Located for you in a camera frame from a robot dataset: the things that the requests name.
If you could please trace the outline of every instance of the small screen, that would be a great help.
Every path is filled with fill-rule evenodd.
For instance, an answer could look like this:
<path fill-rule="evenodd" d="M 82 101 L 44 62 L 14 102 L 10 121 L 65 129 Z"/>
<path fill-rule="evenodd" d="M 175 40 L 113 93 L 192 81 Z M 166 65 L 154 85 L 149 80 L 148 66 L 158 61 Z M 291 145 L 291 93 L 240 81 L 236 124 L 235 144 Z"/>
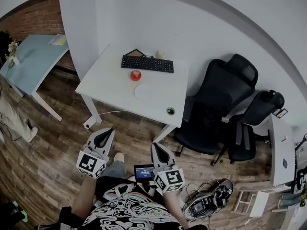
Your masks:
<path fill-rule="evenodd" d="M 153 168 L 136 168 L 135 169 L 135 177 L 138 179 L 151 179 L 151 172 L 153 172 Z"/>

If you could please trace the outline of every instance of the paper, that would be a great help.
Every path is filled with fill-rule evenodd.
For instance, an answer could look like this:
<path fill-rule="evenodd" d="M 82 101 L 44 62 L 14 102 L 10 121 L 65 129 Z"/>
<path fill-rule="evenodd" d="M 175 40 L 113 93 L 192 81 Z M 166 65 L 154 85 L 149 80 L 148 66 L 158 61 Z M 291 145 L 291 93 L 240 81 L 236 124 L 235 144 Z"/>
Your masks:
<path fill-rule="evenodd" d="M 65 35 L 57 34 L 48 44 L 62 46 L 64 43 L 66 43 L 66 41 Z"/>

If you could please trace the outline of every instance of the small box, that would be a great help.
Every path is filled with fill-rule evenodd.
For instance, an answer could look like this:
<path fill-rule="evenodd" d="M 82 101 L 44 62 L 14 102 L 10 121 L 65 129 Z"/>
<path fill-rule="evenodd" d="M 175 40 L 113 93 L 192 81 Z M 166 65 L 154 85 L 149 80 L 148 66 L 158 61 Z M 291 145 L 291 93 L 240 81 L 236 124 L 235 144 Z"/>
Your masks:
<path fill-rule="evenodd" d="M 179 190 L 185 183 L 182 169 L 159 171 L 155 175 L 154 181 L 164 193 Z"/>
<path fill-rule="evenodd" d="M 96 179 L 105 169 L 106 162 L 91 154 L 80 151 L 76 167 L 81 173 Z"/>

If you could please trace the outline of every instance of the wooden floor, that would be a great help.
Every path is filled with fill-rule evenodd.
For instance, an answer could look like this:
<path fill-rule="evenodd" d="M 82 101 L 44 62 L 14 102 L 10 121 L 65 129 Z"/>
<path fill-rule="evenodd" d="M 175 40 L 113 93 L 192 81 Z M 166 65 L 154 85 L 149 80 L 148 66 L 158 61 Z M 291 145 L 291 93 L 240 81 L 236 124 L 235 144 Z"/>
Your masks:
<path fill-rule="evenodd" d="M 33 229 L 41 222 L 57 221 L 61 207 L 71 206 L 78 193 L 83 176 L 78 173 L 75 164 L 79 150 L 90 135 L 90 131 L 83 128 L 83 122 L 90 113 L 80 95 L 74 91 L 78 83 L 75 76 L 63 76 L 52 71 L 38 91 L 63 117 L 59 122 L 32 98 L 20 98 L 1 80 L 2 94 L 22 116 L 30 119 L 33 126 L 38 126 L 38 135 L 31 144 L 22 139 L 11 141 L 6 127 L 1 126 L 6 141 L 0 146 L 0 199 L 2 202 L 17 200 L 29 216 L 29 222 L 17 224 L 16 229 Z M 102 103 L 97 103 L 96 107 L 99 113 L 115 110 Z M 135 164 L 151 162 L 150 145 L 163 124 L 128 112 L 102 115 L 102 120 L 102 124 L 95 125 L 93 130 L 103 127 L 115 129 L 110 157 L 117 151 L 123 152 L 128 173 L 133 173 Z M 161 143 L 172 151 L 181 148 L 172 134 Z M 187 182 L 201 184 L 210 178 L 228 178 L 234 183 L 258 182 L 269 179 L 271 156 L 270 148 L 261 142 L 257 144 L 256 158 L 251 161 L 231 165 L 226 154 L 223 163 L 212 167 L 213 156 L 186 150 L 177 162 L 183 168 Z M 272 230 L 281 226 L 284 214 L 270 212 L 277 206 L 278 195 L 270 196 L 263 217 L 251 219 L 247 226 L 244 226 L 247 217 L 231 213 L 237 196 L 235 190 L 227 207 L 213 215 L 211 230 L 255 230 L 257 227 Z M 273 219 L 273 226 L 268 224 L 270 219 Z"/>

